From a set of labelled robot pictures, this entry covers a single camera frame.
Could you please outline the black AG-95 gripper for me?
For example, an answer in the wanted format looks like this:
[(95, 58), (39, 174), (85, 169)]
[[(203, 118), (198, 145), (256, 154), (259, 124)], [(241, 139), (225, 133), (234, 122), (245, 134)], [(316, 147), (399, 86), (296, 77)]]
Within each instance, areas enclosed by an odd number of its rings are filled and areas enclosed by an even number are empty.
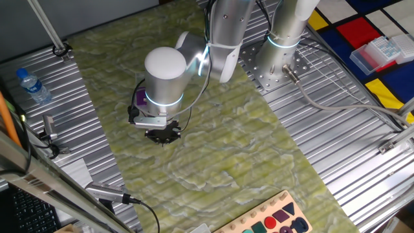
[(152, 129), (145, 132), (145, 137), (155, 144), (170, 144), (180, 138), (181, 127), (179, 122), (172, 121), (167, 129)]

